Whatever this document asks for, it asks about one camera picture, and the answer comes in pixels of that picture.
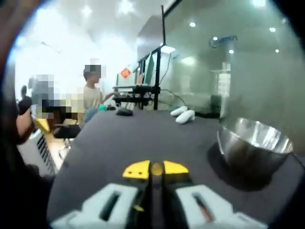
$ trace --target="hand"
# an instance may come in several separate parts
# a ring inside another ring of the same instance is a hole
[[[119,95],[120,95],[119,92],[113,92],[112,94],[113,94],[114,96],[119,96]]]
[[[16,126],[18,131],[17,144],[26,142],[34,130],[34,123],[31,118],[31,111],[28,109],[24,114],[19,115],[16,119]]]

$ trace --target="red decoration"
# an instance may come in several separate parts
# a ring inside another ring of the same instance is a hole
[[[132,72],[129,71],[128,68],[124,68],[123,71],[121,71],[121,75],[126,79]]]

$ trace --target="monitor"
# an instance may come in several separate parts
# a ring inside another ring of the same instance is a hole
[[[148,64],[147,64],[147,69],[145,70],[144,74],[144,84],[150,85],[152,78],[153,78],[153,68],[154,68],[154,61],[153,61],[153,55],[152,53],[149,55],[148,59]]]

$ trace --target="white foam block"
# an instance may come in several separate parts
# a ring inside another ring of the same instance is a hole
[[[171,116],[177,117],[177,116],[181,115],[185,111],[187,111],[187,107],[186,106],[179,107],[178,109],[173,110],[171,112]]]
[[[193,120],[195,120],[195,111],[193,110],[185,111],[176,118],[176,122],[179,124],[185,124]]]

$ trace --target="black cable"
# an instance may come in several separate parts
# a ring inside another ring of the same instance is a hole
[[[167,74],[167,72],[168,72],[168,70],[170,68],[171,56],[172,56],[172,54],[170,54],[170,56],[168,58],[167,69],[166,69],[164,75],[162,76],[161,80],[159,81],[159,85],[161,85],[162,80],[164,79],[164,77],[166,76],[166,74]]]
[[[164,101],[162,101],[162,100],[159,100],[158,102],[159,102],[159,103],[162,103],[162,104],[166,104],[166,105],[168,105],[168,106],[171,106],[171,104],[169,104],[169,103],[167,103],[167,102],[164,102]]]
[[[305,165],[303,164],[303,162],[301,161],[301,159],[300,159],[295,153],[292,153],[292,155],[295,157],[295,159],[296,159],[297,162],[300,164],[300,166],[302,166],[303,169],[305,169]]]
[[[185,101],[181,97],[177,96],[175,93],[171,92],[168,89],[161,89],[161,91],[167,91],[167,92],[171,93],[172,95],[176,96],[178,99],[180,99],[183,102],[183,105],[185,106]]]
[[[149,94],[148,99],[151,99],[151,98],[152,98],[152,93],[150,93],[150,94]],[[151,104],[150,104],[150,105],[153,105],[153,101],[152,101],[152,100],[148,101],[148,105],[149,105],[149,102],[151,102]]]

